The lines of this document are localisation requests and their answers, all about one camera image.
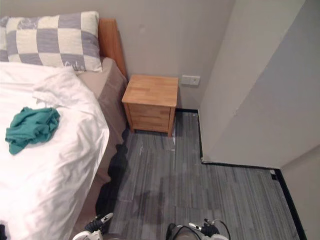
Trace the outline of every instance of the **black baseboard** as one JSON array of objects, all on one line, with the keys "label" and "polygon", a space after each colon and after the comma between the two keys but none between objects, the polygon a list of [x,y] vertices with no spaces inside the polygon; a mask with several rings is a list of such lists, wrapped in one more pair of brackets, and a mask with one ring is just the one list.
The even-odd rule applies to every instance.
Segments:
[{"label": "black baseboard", "polygon": [[202,162],[202,164],[204,164],[204,165],[217,165],[217,166],[224,166],[224,167],[233,167],[233,168],[274,170],[274,168],[266,167],[266,166],[238,165],[238,164],[230,164],[230,163],[223,163],[223,162]]},{"label": "black baseboard", "polygon": [[197,109],[186,109],[186,108],[176,108],[175,111],[177,113],[194,113],[194,114],[198,113]]},{"label": "black baseboard", "polygon": [[294,225],[295,225],[296,231],[298,233],[298,236],[299,236],[300,240],[307,240],[305,230],[302,227],[297,209],[296,209],[294,201],[292,200],[292,197],[290,195],[290,192],[289,192],[289,189],[288,189],[287,184],[285,182],[284,176],[282,175],[282,172],[280,169],[274,169],[274,172],[275,172],[276,178],[278,179],[280,186],[282,188],[282,191],[285,196],[285,200],[288,204],[291,216],[293,218]]},{"label": "black baseboard", "polygon": [[200,131],[200,120],[199,120],[199,113],[197,109],[185,109],[185,108],[176,108],[175,111],[177,113],[194,113],[198,116],[198,131],[199,131],[199,149],[200,149],[200,158],[203,158],[202,152],[202,142],[201,142],[201,131]]}]

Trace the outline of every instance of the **nightstand drawer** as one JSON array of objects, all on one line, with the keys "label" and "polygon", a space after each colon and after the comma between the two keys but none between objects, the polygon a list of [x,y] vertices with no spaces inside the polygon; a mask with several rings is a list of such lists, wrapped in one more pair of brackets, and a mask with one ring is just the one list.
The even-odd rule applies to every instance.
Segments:
[{"label": "nightstand drawer", "polygon": [[142,104],[128,104],[131,117],[152,117],[169,121],[170,107]]},{"label": "nightstand drawer", "polygon": [[168,132],[170,107],[128,104],[134,129]]},{"label": "nightstand drawer", "polygon": [[134,129],[168,132],[169,119],[165,120],[153,116],[131,116]]}]

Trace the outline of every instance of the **wire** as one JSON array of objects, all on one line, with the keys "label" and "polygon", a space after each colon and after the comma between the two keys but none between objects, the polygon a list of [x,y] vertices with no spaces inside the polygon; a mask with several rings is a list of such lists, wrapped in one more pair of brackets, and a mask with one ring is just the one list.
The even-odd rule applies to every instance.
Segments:
[{"label": "wire", "polygon": [[230,232],[229,232],[229,229],[228,229],[227,225],[226,225],[221,219],[219,219],[219,218],[213,220],[213,221],[212,221],[212,224],[214,225],[216,221],[218,221],[218,222],[220,222],[220,223],[222,223],[222,224],[224,225],[224,227],[225,227],[225,229],[226,229],[226,231],[227,231],[227,233],[228,233],[229,240],[231,240]]},{"label": "wire", "polygon": [[201,240],[201,237],[190,227],[188,226],[182,226],[180,227],[180,229],[176,232],[176,234],[173,236],[172,240],[175,240],[177,235],[180,233],[180,231],[183,229],[183,228],[186,228],[186,229],[189,229],[191,232],[194,233],[194,235],[196,235],[198,237],[199,240]]}]

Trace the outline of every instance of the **green cloth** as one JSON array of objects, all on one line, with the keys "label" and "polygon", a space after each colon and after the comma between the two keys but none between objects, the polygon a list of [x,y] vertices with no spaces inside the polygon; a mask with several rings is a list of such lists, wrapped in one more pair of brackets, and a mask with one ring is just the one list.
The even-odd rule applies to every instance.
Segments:
[{"label": "green cloth", "polygon": [[6,129],[5,141],[9,143],[9,152],[14,155],[28,144],[49,141],[59,125],[59,117],[57,110],[52,107],[24,107],[14,116],[10,127]]}]

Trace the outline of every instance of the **beige fitted sheet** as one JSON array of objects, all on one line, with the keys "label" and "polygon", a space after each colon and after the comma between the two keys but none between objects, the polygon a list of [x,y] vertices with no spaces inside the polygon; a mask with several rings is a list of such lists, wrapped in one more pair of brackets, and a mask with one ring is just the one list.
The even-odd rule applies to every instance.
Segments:
[{"label": "beige fitted sheet", "polygon": [[122,133],[127,119],[121,99],[128,81],[118,69],[115,61],[104,58],[102,72],[84,72],[78,76],[97,98],[110,130],[105,155],[100,163],[98,175],[110,181],[108,168],[111,157],[116,154],[116,145],[123,143]]},{"label": "beige fitted sheet", "polygon": [[78,75],[78,77],[94,93],[100,104],[109,127],[109,140],[70,239],[75,234],[83,231],[85,225],[96,216],[96,202],[100,189],[111,180],[108,175],[109,164],[111,158],[117,153],[116,145],[124,142],[122,133],[127,125],[125,110],[121,100],[128,81],[120,72],[113,59],[107,57],[103,59],[102,72],[84,72]]}]

